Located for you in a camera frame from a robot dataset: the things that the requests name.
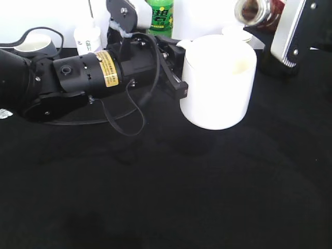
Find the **robotic arm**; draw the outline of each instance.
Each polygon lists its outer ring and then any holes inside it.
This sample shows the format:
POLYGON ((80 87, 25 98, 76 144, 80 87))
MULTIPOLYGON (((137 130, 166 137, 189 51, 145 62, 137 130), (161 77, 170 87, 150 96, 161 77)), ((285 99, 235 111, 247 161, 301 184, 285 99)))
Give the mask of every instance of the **robotic arm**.
POLYGON ((47 122, 95 99, 152 85, 137 103, 142 107, 158 80, 172 97, 185 98, 188 85, 179 80, 185 50, 176 40, 138 32, 150 27, 151 7, 142 0, 106 2, 113 19, 119 13, 117 23, 131 35, 123 38, 123 30, 109 29, 107 50, 59 60, 29 60, 0 50, 0 108, 29 121, 47 122))

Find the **bottle label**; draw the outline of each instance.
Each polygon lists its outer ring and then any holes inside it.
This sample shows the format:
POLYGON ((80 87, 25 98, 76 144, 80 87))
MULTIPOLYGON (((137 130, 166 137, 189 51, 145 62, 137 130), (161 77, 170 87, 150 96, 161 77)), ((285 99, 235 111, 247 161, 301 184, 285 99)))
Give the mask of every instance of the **bottle label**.
POLYGON ((78 53, 87 54, 87 53, 95 53, 102 50, 101 41, 100 39, 95 41, 90 40, 82 40, 77 42, 77 50, 78 53))
POLYGON ((150 30, 168 31, 173 29, 174 5, 151 6, 153 11, 152 25, 150 30))

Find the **white bottle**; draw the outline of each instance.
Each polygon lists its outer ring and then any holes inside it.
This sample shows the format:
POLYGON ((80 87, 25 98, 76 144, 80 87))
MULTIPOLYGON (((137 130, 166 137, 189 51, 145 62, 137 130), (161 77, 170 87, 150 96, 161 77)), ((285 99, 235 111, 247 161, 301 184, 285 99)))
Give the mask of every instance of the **white bottle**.
POLYGON ((79 55, 101 51, 101 30, 95 25, 94 19, 88 17, 75 30, 74 39, 79 55))

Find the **white container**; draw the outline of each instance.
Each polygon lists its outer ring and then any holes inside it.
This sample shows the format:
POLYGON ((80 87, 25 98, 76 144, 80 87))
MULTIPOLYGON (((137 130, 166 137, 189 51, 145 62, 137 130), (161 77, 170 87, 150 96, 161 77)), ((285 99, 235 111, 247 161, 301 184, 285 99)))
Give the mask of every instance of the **white container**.
POLYGON ((251 97, 257 57, 253 48, 223 35, 208 35, 186 49, 182 80, 189 85, 188 97, 180 100, 184 116, 193 124, 222 130, 239 123, 251 97))
POLYGON ((79 55, 101 51, 101 29, 95 25, 94 19, 88 17, 74 30, 74 39, 79 55))

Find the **white robot part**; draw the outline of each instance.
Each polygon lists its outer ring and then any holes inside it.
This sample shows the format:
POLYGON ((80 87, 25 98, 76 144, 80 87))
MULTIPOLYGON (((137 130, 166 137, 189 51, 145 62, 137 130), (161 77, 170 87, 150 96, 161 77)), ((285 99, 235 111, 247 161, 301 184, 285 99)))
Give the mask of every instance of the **white robot part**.
POLYGON ((137 29, 148 30, 152 23, 152 8, 144 0, 127 0, 136 10, 137 13, 137 29))

